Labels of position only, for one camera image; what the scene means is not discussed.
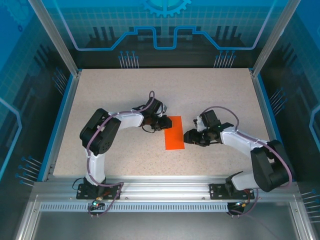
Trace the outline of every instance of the black mounting plate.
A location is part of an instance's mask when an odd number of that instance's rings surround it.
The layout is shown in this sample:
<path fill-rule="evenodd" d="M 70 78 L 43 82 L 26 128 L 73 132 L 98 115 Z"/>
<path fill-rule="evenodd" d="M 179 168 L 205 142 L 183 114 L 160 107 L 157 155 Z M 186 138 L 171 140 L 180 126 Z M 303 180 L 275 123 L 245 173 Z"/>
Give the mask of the black mounting plate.
<path fill-rule="evenodd" d="M 233 193 L 232 196 L 229 196 L 228 191 L 225 187 L 225 184 L 209 184 L 209 193 L 211 200 L 247 200 L 248 195 L 245 191 L 238 191 Z M 250 200 L 255 199 L 255 194 L 249 194 Z"/>
<path fill-rule="evenodd" d="M 117 194 L 117 190 L 120 189 L 120 185 L 118 186 L 111 186 L 111 187 L 104 187 L 102 191 L 103 200 L 113 200 Z M 93 191 L 92 188 L 90 188 L 88 185 L 81 183 L 78 186 L 76 199 L 79 200 L 95 200 L 97 197 L 100 197 L 97 195 L 96 191 Z"/>

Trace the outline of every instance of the orange block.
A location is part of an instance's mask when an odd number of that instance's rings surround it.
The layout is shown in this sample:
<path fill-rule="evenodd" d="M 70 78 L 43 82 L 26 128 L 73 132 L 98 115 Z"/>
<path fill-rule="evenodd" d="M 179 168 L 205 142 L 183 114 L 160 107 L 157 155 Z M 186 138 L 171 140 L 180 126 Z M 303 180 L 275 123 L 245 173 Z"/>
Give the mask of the orange block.
<path fill-rule="evenodd" d="M 185 149 L 181 116 L 169 116 L 172 128 L 164 130 L 165 150 Z"/>

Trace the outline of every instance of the speckled tabletop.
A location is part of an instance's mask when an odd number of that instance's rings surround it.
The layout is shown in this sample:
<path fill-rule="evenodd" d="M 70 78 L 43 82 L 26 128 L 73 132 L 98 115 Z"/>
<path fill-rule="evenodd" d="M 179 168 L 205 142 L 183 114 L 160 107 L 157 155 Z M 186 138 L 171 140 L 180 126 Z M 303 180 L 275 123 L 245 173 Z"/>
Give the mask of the speckled tabletop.
<path fill-rule="evenodd" d="M 219 105 L 238 115 L 240 130 L 268 139 L 248 69 L 84 69 L 53 175 L 86 174 L 86 154 L 79 134 L 96 109 L 130 110 L 145 104 L 150 90 L 167 105 L 168 116 L 182 117 L 183 132 L 194 128 L 193 119 L 204 109 Z M 215 113 L 222 123 L 236 123 L 222 109 Z M 252 169 L 251 160 L 229 146 L 185 144 L 183 150 L 166 150 L 164 131 L 149 134 L 140 127 L 117 133 L 104 168 L 109 176 L 231 175 Z"/>

